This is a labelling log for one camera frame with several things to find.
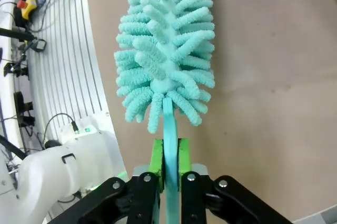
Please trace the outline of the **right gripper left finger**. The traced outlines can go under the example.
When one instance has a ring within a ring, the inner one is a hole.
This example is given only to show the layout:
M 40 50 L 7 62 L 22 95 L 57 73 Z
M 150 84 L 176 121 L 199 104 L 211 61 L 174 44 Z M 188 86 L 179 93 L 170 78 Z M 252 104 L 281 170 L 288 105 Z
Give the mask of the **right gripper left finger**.
M 112 177 L 50 223 L 158 223 L 160 193 L 164 190 L 162 139 L 154 140 L 150 165 L 127 182 Z

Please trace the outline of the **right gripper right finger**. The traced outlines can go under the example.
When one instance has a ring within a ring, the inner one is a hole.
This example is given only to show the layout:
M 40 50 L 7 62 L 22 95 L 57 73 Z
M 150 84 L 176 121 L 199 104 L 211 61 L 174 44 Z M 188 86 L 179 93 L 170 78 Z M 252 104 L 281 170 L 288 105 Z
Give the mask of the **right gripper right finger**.
M 207 223 L 207 209 L 226 223 L 291 223 L 233 177 L 212 180 L 204 165 L 192 165 L 188 139 L 178 139 L 177 158 L 182 223 Z

